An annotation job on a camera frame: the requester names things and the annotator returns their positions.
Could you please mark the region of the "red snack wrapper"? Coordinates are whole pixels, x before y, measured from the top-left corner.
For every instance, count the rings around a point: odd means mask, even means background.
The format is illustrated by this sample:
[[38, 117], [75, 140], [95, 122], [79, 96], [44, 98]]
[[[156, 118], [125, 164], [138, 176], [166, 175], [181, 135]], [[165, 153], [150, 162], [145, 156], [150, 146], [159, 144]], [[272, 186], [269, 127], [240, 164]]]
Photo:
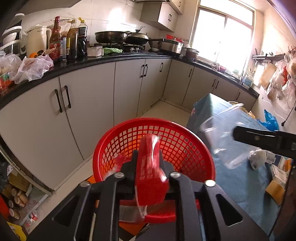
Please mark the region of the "red snack wrapper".
[[169, 185], [159, 174], [160, 139], [154, 134], [144, 135], [139, 142], [133, 201], [122, 201], [119, 208], [121, 222], [148, 221], [166, 209], [165, 195]]

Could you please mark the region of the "orange medicine box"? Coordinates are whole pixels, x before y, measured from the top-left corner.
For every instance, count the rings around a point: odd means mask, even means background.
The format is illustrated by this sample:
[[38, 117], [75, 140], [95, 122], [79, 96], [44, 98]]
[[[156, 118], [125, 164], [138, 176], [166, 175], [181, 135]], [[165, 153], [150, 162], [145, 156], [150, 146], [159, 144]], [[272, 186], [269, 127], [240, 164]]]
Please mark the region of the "orange medicine box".
[[272, 180], [270, 184], [265, 189], [265, 192], [273, 199], [273, 201], [280, 206], [283, 202], [285, 195], [285, 182], [280, 182], [278, 180]]

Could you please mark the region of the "clear plastic cup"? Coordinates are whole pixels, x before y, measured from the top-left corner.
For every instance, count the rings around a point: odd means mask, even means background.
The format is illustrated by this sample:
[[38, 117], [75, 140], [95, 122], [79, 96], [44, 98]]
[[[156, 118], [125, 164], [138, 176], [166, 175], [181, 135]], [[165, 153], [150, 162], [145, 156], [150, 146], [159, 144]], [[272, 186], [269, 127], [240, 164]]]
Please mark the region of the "clear plastic cup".
[[237, 142], [232, 132], [236, 126], [243, 126], [255, 130], [263, 130], [264, 127], [251, 116], [242, 111], [243, 104], [238, 103], [228, 107], [207, 120], [200, 130], [205, 134], [213, 154], [228, 168], [234, 169], [247, 160], [249, 153], [255, 147]]

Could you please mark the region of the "blue plastic bag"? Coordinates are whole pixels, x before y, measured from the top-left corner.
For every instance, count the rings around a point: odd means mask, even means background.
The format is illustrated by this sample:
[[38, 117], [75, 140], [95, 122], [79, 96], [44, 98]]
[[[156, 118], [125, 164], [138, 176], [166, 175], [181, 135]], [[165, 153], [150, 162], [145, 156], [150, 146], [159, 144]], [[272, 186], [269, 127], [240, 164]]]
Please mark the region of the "blue plastic bag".
[[276, 117], [273, 116], [266, 109], [264, 110], [264, 117], [265, 117], [265, 121], [261, 121], [257, 119], [257, 121], [261, 125], [263, 125], [265, 128], [267, 128], [269, 131], [272, 131], [272, 132], [280, 130]]

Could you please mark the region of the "red plastic basket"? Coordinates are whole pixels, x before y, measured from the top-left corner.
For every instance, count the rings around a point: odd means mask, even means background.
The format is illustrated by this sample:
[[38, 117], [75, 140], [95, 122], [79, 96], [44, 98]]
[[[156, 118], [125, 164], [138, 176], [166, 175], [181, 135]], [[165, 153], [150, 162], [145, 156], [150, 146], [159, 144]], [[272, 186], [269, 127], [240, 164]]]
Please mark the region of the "red plastic basket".
[[136, 200], [122, 201], [121, 207], [145, 207], [146, 223], [176, 219], [175, 204], [164, 200], [171, 172], [193, 181], [216, 178], [213, 158], [206, 145], [190, 130], [159, 118], [135, 118], [108, 130], [99, 140], [93, 156], [93, 174], [101, 182], [136, 160]]

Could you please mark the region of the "blue table cloth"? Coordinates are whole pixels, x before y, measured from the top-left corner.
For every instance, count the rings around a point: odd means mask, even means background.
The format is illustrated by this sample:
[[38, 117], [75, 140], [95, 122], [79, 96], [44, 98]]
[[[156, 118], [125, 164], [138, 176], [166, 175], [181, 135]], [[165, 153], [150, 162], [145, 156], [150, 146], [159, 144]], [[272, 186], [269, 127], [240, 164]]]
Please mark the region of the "blue table cloth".
[[233, 140], [235, 126], [265, 129], [240, 108], [213, 94], [193, 104], [187, 123], [187, 129], [204, 142], [212, 155], [217, 184], [265, 233], [270, 233], [279, 210], [265, 193], [271, 182], [270, 165], [251, 168], [248, 156], [255, 148]]

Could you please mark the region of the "steel rice cooker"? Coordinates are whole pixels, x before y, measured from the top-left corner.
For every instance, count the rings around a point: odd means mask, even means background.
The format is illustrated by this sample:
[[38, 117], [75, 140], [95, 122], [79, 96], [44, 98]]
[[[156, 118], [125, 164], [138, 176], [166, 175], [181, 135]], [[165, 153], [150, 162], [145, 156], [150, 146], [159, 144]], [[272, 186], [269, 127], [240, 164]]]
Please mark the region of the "steel rice cooker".
[[182, 51], [183, 43], [170, 39], [160, 39], [158, 46], [161, 51], [180, 54]]

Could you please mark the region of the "green cloth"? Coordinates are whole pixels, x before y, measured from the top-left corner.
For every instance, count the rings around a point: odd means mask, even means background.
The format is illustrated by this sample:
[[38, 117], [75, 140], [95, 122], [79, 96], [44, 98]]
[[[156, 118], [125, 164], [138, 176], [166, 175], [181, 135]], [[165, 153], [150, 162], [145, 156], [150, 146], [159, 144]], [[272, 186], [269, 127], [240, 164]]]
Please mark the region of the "green cloth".
[[119, 54], [123, 52], [122, 49], [118, 49], [118, 48], [103, 48], [103, 51], [105, 55]]

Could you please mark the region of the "wok with lid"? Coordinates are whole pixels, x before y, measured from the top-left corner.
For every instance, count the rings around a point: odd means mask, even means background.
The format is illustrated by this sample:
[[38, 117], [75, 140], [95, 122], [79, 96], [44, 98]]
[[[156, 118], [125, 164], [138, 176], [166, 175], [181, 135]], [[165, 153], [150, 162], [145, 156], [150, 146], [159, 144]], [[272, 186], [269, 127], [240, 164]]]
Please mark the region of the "wok with lid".
[[127, 38], [124, 41], [124, 43], [130, 44], [130, 45], [145, 45], [148, 42], [155, 42], [155, 41], [162, 40], [159, 38], [156, 38], [156, 39], [149, 38], [147, 34], [140, 32], [142, 28], [144, 28], [144, 26], [141, 26], [139, 29], [135, 30], [135, 32], [126, 32]]

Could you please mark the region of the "black frying pan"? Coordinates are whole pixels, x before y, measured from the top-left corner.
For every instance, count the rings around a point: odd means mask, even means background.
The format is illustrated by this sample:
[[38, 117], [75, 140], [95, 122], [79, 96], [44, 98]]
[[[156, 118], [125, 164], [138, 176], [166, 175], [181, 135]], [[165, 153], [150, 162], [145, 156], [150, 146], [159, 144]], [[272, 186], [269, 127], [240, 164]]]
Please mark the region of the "black frying pan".
[[101, 31], [95, 33], [95, 39], [99, 44], [121, 44], [124, 43], [131, 32], [126, 31]]

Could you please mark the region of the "clear plastic bag on counter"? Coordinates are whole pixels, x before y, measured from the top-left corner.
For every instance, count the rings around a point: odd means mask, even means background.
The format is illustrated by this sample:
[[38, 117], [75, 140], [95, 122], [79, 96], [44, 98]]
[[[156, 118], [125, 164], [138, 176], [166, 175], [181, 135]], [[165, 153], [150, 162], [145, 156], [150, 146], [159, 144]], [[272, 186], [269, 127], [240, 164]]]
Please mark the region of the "clear plastic bag on counter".
[[37, 58], [25, 57], [21, 62], [15, 74], [11, 74], [11, 81], [19, 84], [24, 80], [32, 81], [41, 79], [44, 73], [48, 72], [54, 66], [53, 60], [46, 56], [38, 56]]

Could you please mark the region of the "dark sauce bottle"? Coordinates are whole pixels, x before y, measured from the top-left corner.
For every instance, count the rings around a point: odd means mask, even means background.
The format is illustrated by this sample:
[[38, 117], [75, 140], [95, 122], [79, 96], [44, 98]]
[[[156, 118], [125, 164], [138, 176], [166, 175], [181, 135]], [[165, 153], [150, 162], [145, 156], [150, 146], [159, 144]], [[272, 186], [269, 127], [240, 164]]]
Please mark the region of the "dark sauce bottle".
[[66, 40], [66, 59], [72, 61], [77, 58], [77, 41], [78, 41], [78, 30], [76, 28], [76, 20], [71, 21], [70, 29], [67, 33]]

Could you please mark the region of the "black soy sauce bottle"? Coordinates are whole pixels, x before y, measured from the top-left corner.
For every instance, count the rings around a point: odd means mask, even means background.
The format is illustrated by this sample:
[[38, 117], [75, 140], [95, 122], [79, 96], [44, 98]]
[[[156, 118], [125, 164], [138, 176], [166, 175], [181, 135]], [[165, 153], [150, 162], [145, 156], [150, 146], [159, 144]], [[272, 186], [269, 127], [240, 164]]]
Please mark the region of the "black soy sauce bottle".
[[77, 57], [83, 59], [87, 56], [87, 30], [88, 27], [81, 17], [78, 18], [80, 25], [77, 27], [78, 30], [78, 42], [77, 42]]

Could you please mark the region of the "red label sauce bottle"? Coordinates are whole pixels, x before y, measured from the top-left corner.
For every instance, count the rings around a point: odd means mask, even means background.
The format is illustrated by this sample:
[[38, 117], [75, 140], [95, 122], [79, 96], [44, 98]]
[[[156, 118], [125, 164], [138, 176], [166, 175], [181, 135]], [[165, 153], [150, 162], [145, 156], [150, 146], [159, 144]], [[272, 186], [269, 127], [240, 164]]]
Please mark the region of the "red label sauce bottle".
[[57, 62], [60, 60], [61, 35], [60, 35], [60, 29], [59, 29], [59, 21], [60, 21], [60, 17], [56, 16], [52, 34], [50, 37], [49, 49], [51, 50], [51, 52], [49, 53], [49, 57], [53, 60], [53, 62]]

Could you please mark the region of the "white electric kettle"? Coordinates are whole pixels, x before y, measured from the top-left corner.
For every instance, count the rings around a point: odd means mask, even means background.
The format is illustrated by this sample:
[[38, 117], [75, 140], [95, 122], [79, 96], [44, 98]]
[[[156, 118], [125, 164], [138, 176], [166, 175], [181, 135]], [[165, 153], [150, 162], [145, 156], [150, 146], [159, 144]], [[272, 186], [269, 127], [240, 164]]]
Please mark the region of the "white electric kettle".
[[50, 44], [51, 29], [47, 26], [35, 26], [27, 31], [27, 58], [32, 53], [38, 53], [39, 51], [45, 51]]

